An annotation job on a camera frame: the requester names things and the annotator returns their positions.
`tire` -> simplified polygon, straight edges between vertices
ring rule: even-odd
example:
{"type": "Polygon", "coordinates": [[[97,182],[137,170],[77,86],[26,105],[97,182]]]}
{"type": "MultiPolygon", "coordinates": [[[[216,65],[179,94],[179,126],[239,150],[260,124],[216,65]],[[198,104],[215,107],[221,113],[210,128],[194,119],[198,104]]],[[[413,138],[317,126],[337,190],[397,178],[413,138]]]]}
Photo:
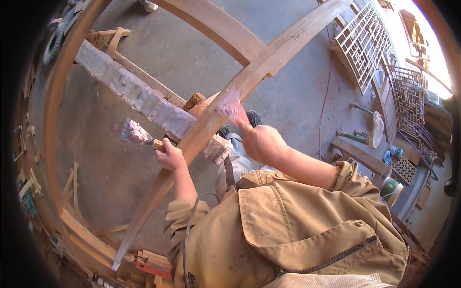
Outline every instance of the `tire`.
{"type": "Polygon", "coordinates": [[[47,46],[45,47],[45,52],[43,54],[43,64],[48,65],[53,59],[55,59],[62,48],[62,43],[64,42],[64,32],[67,28],[67,24],[61,23],[51,36],[48,41],[47,46]]]}

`bucket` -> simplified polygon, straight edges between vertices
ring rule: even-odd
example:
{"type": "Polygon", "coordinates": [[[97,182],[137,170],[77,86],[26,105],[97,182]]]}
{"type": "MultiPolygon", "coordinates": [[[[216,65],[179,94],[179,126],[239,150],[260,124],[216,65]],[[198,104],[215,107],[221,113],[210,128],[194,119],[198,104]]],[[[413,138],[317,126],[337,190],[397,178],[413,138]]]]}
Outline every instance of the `bucket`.
{"type": "Polygon", "coordinates": [[[399,198],[402,190],[402,184],[390,177],[386,177],[383,185],[381,186],[379,195],[381,195],[381,197],[389,204],[389,206],[393,206],[396,203],[397,198],[399,198]]]}
{"type": "Polygon", "coordinates": [[[396,157],[397,159],[400,159],[403,156],[403,149],[392,145],[390,147],[390,153],[392,156],[396,157]]]}

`pants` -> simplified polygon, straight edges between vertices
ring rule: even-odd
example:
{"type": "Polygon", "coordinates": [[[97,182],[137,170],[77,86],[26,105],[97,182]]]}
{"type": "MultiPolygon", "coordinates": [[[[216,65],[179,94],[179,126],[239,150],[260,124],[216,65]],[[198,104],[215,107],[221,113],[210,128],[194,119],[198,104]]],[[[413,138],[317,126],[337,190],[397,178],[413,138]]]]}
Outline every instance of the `pants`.
{"type": "MultiPolygon", "coordinates": [[[[233,145],[232,151],[229,153],[229,159],[232,163],[235,183],[240,180],[240,173],[242,172],[255,170],[277,171],[277,169],[269,165],[261,165],[259,162],[251,159],[245,152],[242,139],[238,134],[229,133],[225,138],[233,145]]],[[[227,189],[226,170],[224,168],[224,163],[222,163],[218,168],[218,177],[216,178],[215,188],[217,194],[227,189]]]]}

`person's right hand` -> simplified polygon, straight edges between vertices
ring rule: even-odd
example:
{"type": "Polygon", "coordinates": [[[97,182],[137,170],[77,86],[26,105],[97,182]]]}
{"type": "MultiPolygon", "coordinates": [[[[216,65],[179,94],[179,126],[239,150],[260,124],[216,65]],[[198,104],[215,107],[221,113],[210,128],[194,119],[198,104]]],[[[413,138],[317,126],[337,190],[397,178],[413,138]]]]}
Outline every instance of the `person's right hand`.
{"type": "Polygon", "coordinates": [[[267,125],[253,128],[242,120],[238,121],[238,126],[243,132],[243,147],[248,156],[274,168],[281,163],[290,147],[277,129],[267,125]]]}

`workshop floor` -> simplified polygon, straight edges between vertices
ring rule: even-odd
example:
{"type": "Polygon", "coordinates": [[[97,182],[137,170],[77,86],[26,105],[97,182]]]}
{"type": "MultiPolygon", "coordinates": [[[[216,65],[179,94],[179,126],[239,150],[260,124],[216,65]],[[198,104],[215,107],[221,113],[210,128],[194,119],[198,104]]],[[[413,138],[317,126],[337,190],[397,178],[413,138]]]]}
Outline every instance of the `workshop floor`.
{"type": "MultiPolygon", "coordinates": [[[[273,0],[212,2],[265,44],[317,6],[315,0],[293,0],[282,5],[273,0]]],[[[356,3],[363,7],[365,1],[356,3]]],[[[161,8],[147,13],[134,0],[114,0],[92,29],[108,30],[118,26],[131,29],[132,33],[122,38],[117,51],[186,100],[195,92],[206,97],[215,94],[242,68],[203,34],[161,8]]],[[[332,39],[332,23],[328,29],[332,39]]],[[[277,128],[290,146],[318,157],[319,120],[331,61],[321,129],[322,154],[327,160],[331,157],[326,153],[328,143],[339,126],[352,133],[354,129],[370,129],[371,125],[369,116],[349,108],[350,102],[371,108],[370,92],[362,96],[357,86],[349,82],[329,45],[324,29],[275,77],[263,81],[243,104],[246,110],[257,111],[265,124],[277,128]]],[[[38,78],[41,84],[34,87],[36,96],[31,99],[35,110],[32,117],[38,129],[50,68],[44,71],[38,78]]],[[[151,183],[160,168],[153,149],[120,140],[123,124],[130,117],[156,138],[161,139],[164,133],[77,64],[68,75],[61,102],[56,130],[60,189],[69,177],[73,162],[78,162],[78,197],[83,217],[98,229],[129,223],[143,195],[155,189],[151,183]]],[[[37,141],[42,149],[40,135],[37,141]]],[[[217,167],[213,163],[198,156],[189,170],[199,194],[214,192],[217,167]]],[[[44,176],[44,169],[39,174],[44,176]]],[[[204,198],[211,207],[216,205],[213,197],[204,198]]],[[[165,211],[172,199],[173,194],[169,193],[161,201],[131,248],[166,255],[169,238],[164,235],[165,211]]],[[[109,237],[117,242],[124,233],[115,232],[109,237]]]]}

